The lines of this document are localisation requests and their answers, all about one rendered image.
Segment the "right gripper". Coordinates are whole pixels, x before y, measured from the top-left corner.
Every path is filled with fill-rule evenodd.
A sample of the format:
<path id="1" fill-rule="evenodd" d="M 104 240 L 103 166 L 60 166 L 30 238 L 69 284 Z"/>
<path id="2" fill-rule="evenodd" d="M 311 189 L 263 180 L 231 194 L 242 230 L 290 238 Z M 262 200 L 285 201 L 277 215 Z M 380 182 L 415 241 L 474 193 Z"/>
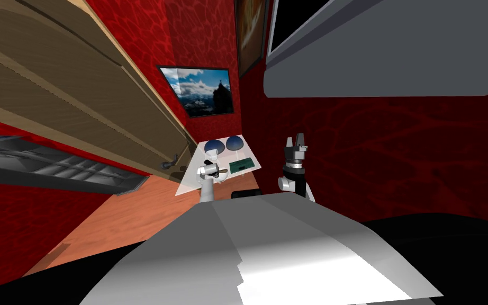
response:
<path id="1" fill-rule="evenodd" d="M 295 137 L 295 146 L 293 145 L 293 138 L 288 137 L 286 147 L 284 148 L 284 155 L 287 162 L 301 162 L 305 159 L 305 153 L 308 147 L 305 144 L 304 133 L 298 133 Z"/>

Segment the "orange framed wall picture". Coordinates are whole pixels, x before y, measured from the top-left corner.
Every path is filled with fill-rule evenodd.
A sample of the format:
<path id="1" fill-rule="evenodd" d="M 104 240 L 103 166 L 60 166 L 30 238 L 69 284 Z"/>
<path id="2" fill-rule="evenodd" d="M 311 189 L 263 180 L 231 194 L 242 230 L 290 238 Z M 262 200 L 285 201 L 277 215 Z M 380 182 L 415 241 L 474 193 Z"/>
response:
<path id="1" fill-rule="evenodd" d="M 240 78 L 264 56 L 269 5 L 270 0 L 234 0 Z"/>

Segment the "brown wooden door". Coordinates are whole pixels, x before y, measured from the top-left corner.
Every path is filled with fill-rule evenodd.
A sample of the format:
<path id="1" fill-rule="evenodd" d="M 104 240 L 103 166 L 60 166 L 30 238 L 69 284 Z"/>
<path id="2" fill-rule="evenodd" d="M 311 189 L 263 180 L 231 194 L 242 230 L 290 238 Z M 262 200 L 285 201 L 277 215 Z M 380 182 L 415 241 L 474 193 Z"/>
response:
<path id="1" fill-rule="evenodd" d="M 0 0 L 0 123 L 174 182 L 196 147 L 85 0 Z"/>

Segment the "white table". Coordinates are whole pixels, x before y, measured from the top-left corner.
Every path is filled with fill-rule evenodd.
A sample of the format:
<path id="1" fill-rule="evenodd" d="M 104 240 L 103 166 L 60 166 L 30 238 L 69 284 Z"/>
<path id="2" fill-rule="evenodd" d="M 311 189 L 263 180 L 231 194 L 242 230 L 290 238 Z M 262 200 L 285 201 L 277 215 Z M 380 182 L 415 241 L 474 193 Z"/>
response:
<path id="1" fill-rule="evenodd" d="M 244 139 L 243 135 L 240 134 L 238 136 L 240 136 L 243 139 L 244 147 L 238 151 L 230 151 L 225 148 L 225 150 L 221 154 L 216 155 L 216 159 L 214 160 L 212 160 L 210 153 L 204 151 L 204 146 L 206 142 L 200 142 L 198 144 L 197 149 L 193 153 L 192 159 L 189 162 L 188 168 L 184 174 L 182 181 L 180 182 L 180 185 L 175 195 L 179 196 L 184 193 L 188 193 L 193 190 L 197 190 L 201 188 L 201 183 L 198 181 L 197 170 L 199 169 L 199 167 L 204 166 L 204 161 L 206 159 L 212 160 L 214 163 L 217 163 L 220 169 L 226 168 L 228 170 L 226 174 L 225 173 L 220 174 L 220 178 L 216 180 L 218 183 L 221 183 L 225 180 L 234 177 L 243 176 L 244 174 L 251 173 L 253 171 L 260 169 L 261 165 L 258 159 L 256 155 L 252 152 L 250 146 L 246 143 L 246 140 Z M 224 145 L 226 139 L 227 137 L 219 138 L 219 140 L 221 140 L 224 143 Z M 236 160 L 248 158 L 248 157 L 253 159 L 256 166 L 254 168 L 247 169 L 242 172 L 231 174 L 229 169 L 229 163 L 234 162 Z"/>

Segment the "grey shelf rack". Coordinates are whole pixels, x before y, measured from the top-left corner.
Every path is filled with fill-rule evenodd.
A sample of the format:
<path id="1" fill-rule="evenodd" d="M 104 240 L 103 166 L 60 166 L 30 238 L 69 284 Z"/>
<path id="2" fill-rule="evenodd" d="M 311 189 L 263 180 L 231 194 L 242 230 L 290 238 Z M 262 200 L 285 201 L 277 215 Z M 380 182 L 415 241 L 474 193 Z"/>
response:
<path id="1" fill-rule="evenodd" d="M 0 184 L 102 194 L 138 190 L 147 176 L 0 135 Z"/>

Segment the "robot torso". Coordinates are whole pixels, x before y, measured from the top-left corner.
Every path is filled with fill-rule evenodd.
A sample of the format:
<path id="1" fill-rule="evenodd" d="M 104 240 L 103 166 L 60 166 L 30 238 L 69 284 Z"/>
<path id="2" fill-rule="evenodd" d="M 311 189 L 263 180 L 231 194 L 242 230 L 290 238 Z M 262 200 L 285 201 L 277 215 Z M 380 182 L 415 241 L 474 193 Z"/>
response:
<path id="1" fill-rule="evenodd" d="M 370 228 L 285 192 L 195 205 L 80 305 L 425 305 L 439 296 Z"/>

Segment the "green flat box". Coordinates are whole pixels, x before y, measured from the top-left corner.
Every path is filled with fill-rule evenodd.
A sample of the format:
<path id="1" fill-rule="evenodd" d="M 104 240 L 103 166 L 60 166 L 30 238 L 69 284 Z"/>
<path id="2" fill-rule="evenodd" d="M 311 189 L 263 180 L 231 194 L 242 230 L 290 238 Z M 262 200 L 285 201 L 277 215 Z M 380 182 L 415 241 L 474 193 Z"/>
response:
<path id="1" fill-rule="evenodd" d="M 234 174 L 237 172 L 242 172 L 242 171 L 245 171 L 247 169 L 254 168 L 255 166 L 256 165 L 255 165 L 253 159 L 250 157 L 240 159 L 240 160 L 236 160 L 234 162 L 229 163 L 229 169 L 230 169 L 231 174 Z"/>

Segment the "mountain sky wall picture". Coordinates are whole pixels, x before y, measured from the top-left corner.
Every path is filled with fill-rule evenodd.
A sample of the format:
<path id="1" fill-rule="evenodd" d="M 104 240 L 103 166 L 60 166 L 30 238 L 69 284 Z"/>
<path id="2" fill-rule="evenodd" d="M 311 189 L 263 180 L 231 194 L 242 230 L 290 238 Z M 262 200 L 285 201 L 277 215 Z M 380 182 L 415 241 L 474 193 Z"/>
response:
<path id="1" fill-rule="evenodd" d="M 190 118 L 234 113 L 229 70 L 158 67 Z"/>

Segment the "grey cabinet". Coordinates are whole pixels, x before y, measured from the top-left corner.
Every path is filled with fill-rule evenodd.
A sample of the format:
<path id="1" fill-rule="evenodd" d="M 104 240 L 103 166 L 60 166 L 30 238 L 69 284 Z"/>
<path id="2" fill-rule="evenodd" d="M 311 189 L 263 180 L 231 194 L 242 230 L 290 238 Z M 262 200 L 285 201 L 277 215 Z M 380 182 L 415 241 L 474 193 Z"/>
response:
<path id="1" fill-rule="evenodd" d="M 488 0 L 275 0 L 270 98 L 488 95 Z"/>

